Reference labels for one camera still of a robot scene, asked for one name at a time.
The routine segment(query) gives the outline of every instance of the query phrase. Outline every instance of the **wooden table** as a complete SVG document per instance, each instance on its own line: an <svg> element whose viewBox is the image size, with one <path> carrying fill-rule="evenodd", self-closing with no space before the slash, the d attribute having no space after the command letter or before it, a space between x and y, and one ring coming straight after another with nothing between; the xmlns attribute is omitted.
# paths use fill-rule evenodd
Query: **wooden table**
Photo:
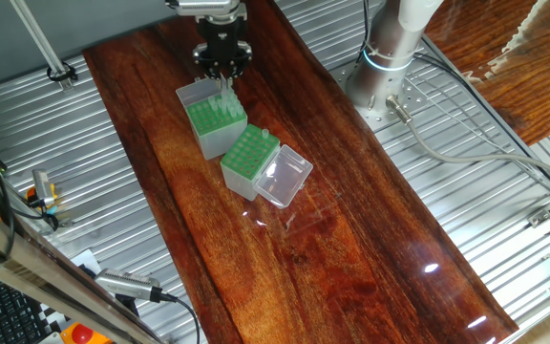
<svg viewBox="0 0 550 344"><path fill-rule="evenodd" d="M255 55L236 93L250 123L314 164L283 210L229 191L220 158L201 155L175 94L201 75L193 19L84 53L210 342L482 344L515 331L277 6L246 4Z"/></svg>
<svg viewBox="0 0 550 344"><path fill-rule="evenodd" d="M445 0L427 34L527 144L550 135L550 0Z"/></svg>

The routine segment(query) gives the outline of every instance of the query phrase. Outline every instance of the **metal grating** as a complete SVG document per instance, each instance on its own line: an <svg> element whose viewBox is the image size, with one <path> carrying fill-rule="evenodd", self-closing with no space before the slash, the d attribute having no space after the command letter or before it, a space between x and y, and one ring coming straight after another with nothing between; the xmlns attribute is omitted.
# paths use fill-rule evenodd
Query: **metal grating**
<svg viewBox="0 0 550 344"><path fill-rule="evenodd" d="M71 258L90 249L102 268L150 275L189 303L86 62L68 63L79 78L68 94L43 72L0 86L0 159L8 180L24 192L32 169L45 168L61 200L57 216L74 224L57 231L59 250ZM182 306L137 301L137 309L161 337L196 341Z"/></svg>

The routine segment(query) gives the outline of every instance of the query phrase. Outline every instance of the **metal rod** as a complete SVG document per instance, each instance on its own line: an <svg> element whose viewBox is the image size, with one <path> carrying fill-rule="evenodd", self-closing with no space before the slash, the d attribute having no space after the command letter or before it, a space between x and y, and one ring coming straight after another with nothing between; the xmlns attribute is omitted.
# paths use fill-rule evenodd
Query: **metal rod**
<svg viewBox="0 0 550 344"><path fill-rule="evenodd" d="M28 235L35 235L29 227L25 229ZM9 230L0 222L0 254L3 254L1 252L7 247ZM10 259L0 264L2 282L70 316L75 321L92 327L115 342L161 343L153 332L142 329L148 328L134 314L123 308L121 312L113 307L116 306L116 301L94 281L88 278L86 281L77 280L60 267L59 264L70 264L65 257L59 256L60 254L51 247L38 247L38 237L32 239L35 240L28 241L21 235L14 236ZM101 290L111 299L112 304L106 302L102 295L97 295L90 287Z"/></svg>
<svg viewBox="0 0 550 344"><path fill-rule="evenodd" d="M37 21L35 21L35 17L33 17L31 10L29 10L29 7L25 3L25 0L10 0L10 2L16 10L16 13L18 13L20 19L25 24L27 31L29 31L31 37L33 37L37 48L39 48L39 51L42 52L42 54L44 55L44 58L46 59L46 62L48 63L50 68L53 70L53 73L55 75L64 75L65 73L67 73L65 66L63 66L60 58L56 56L53 47L48 42L48 39L37 24ZM71 91L74 88L72 81L68 78L59 81L58 83L61 85L61 88L64 92Z"/></svg>

